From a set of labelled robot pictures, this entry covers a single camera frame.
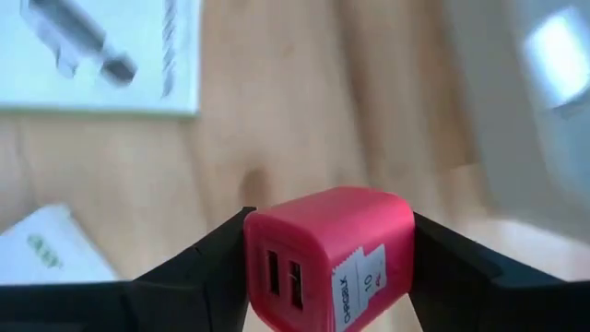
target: usb port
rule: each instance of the usb port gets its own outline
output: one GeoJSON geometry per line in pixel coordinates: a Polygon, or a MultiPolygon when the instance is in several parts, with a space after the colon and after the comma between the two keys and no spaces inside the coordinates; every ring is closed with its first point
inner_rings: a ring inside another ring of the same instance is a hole
{"type": "Polygon", "coordinates": [[[291,304],[303,310],[303,298],[301,294],[301,266],[295,262],[289,262],[291,280],[291,304]]]}
{"type": "Polygon", "coordinates": [[[270,292],[280,295],[278,286],[278,256],[273,251],[267,252],[268,258],[268,279],[270,280],[270,292]]]}

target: wooden surface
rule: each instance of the wooden surface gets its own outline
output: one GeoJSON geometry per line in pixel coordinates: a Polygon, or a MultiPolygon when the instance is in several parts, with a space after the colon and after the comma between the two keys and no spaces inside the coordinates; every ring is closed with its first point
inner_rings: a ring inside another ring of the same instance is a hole
{"type": "MultiPolygon", "coordinates": [[[[0,225],[66,202],[133,278],[243,205],[361,184],[536,267],[587,272],[583,245],[554,240],[561,263],[548,264],[551,234],[525,231],[538,246],[523,254],[520,226],[494,222],[438,2],[205,3],[202,114],[3,117],[0,225]]],[[[419,328],[404,299],[368,330],[419,328]]]]}

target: usb wall charger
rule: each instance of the usb wall charger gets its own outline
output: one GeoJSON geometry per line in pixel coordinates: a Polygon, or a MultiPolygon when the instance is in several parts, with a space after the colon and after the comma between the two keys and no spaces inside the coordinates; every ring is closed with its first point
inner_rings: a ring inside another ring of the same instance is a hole
{"type": "Polygon", "coordinates": [[[401,198],[341,187],[255,211],[248,292],[280,331],[355,331],[409,292],[414,216],[401,198]]]}

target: dual usb ports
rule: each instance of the dual usb ports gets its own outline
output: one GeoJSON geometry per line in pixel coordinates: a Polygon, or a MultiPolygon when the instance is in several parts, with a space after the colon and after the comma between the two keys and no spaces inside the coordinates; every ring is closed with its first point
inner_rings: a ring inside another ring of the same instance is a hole
{"type": "MultiPolygon", "coordinates": [[[[281,296],[278,255],[274,251],[268,250],[266,252],[266,258],[268,259],[268,280],[270,280],[269,290],[276,296],[281,296]]],[[[291,305],[303,310],[301,286],[301,265],[289,261],[289,290],[291,305]]]]}

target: sticker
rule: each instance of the sticker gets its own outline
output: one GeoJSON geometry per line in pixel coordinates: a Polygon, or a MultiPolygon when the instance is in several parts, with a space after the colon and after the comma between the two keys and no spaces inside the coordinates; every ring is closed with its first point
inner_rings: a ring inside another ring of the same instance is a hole
{"type": "Polygon", "coordinates": [[[367,256],[358,248],[332,271],[336,332],[345,331],[369,307],[369,300],[387,285],[385,246],[367,256]]]}

